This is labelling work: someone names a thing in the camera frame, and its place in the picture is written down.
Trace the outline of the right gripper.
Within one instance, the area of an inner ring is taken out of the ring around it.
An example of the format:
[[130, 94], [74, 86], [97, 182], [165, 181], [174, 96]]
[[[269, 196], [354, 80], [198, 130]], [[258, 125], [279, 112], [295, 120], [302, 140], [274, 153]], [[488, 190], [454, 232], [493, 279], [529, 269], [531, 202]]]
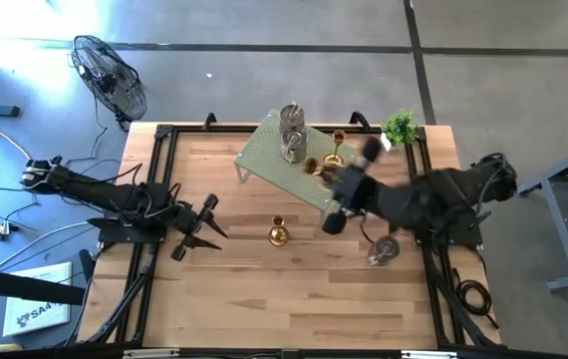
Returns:
[[355, 157], [355, 162], [338, 168], [337, 179], [332, 184], [332, 199], [339, 209], [326, 215], [322, 225], [324, 232], [330, 235], [342, 233], [348, 222], [349, 212], [380, 214], [377, 204], [377, 181], [370, 177], [367, 171], [382, 149], [383, 145], [378, 138], [367, 137]]

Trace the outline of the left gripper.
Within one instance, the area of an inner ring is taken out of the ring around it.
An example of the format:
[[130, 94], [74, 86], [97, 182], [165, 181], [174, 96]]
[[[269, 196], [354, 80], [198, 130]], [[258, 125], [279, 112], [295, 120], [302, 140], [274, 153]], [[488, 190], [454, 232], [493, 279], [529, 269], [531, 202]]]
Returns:
[[170, 257], [176, 261], [182, 261], [189, 249], [212, 248], [221, 250], [221, 247], [207, 240], [197, 237], [202, 223], [204, 222], [218, 234], [227, 238], [226, 232], [215, 222], [214, 209], [218, 205], [219, 199], [216, 194], [210, 193], [200, 211], [193, 209], [190, 203], [178, 203], [176, 205], [175, 217], [172, 227], [185, 235], [184, 239], [174, 248]]

